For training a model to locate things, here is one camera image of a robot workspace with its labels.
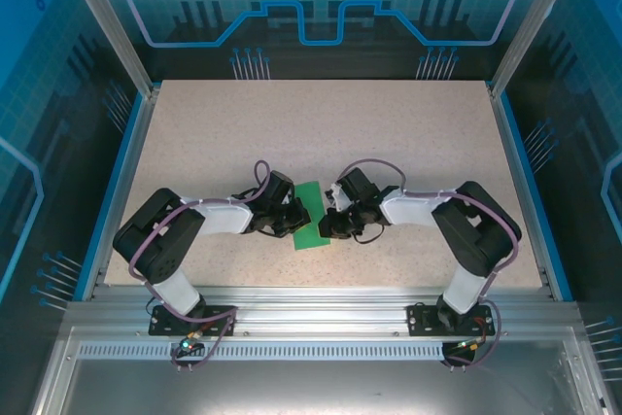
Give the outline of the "green cloth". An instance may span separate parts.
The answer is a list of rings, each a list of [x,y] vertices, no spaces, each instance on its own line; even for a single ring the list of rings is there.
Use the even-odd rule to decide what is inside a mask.
[[[320,183],[312,181],[297,185],[295,195],[307,210],[310,223],[294,233],[294,249],[301,251],[328,246],[330,239],[322,237],[319,231],[319,222],[325,214]]]

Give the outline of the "sheet metal tray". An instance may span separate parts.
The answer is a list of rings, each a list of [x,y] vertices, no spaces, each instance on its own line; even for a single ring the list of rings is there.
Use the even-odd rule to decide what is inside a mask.
[[[448,367],[377,341],[351,360],[295,358],[296,343],[232,341],[178,371],[141,344],[59,342],[28,415],[622,415],[584,343],[504,342],[480,366]]]

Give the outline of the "slotted aluminium strip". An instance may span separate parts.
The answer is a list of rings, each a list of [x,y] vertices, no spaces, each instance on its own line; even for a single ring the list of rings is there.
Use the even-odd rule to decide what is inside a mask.
[[[77,358],[84,361],[163,361],[172,360],[172,342],[87,341],[80,345]],[[246,362],[353,362],[353,361],[430,361],[443,360],[439,343],[401,342],[242,342],[219,345],[212,360]]]

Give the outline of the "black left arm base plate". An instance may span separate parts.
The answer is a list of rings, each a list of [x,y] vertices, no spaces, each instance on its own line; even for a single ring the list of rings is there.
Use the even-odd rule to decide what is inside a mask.
[[[232,310],[232,306],[199,306],[190,312],[194,319],[213,318]],[[201,331],[204,336],[218,336],[226,325],[226,318],[206,323],[191,323],[174,316],[163,305],[156,306],[151,312],[148,328],[150,336],[186,336]]]

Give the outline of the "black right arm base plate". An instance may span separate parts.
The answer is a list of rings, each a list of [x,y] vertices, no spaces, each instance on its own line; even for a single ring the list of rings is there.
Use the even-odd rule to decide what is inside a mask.
[[[408,306],[405,312],[408,332],[412,337],[496,335],[492,310],[487,305],[476,304],[460,315],[451,308],[418,302]]]

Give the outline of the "aluminium frame post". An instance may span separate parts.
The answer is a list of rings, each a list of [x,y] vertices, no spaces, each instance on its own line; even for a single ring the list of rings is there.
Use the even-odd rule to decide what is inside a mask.
[[[156,86],[142,64],[111,2],[109,0],[85,1],[132,83],[145,98],[151,99]]]
[[[556,1],[534,0],[532,3],[489,85],[492,98],[501,97]]]

